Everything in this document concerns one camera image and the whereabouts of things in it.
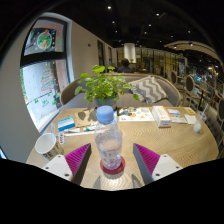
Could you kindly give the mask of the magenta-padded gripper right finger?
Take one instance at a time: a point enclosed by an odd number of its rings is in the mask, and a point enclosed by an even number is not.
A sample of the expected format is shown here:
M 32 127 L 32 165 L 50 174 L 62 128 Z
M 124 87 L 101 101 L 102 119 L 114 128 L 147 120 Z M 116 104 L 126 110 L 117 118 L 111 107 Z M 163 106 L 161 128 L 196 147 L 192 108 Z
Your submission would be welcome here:
M 137 143 L 133 144 L 133 154 L 145 185 L 182 169 L 168 154 L 159 155 Z

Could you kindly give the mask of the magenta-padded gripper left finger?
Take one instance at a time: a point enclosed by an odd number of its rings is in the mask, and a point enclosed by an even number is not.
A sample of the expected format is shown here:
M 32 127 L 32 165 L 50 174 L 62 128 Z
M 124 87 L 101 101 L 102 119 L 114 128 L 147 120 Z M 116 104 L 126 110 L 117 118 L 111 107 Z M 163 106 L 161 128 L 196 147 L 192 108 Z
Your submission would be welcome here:
M 70 182 L 73 182 L 76 185 L 80 185 L 90 155 L 91 144 L 88 143 L 73 150 L 66 156 L 55 156 L 43 167 L 43 170 L 48 171 Z

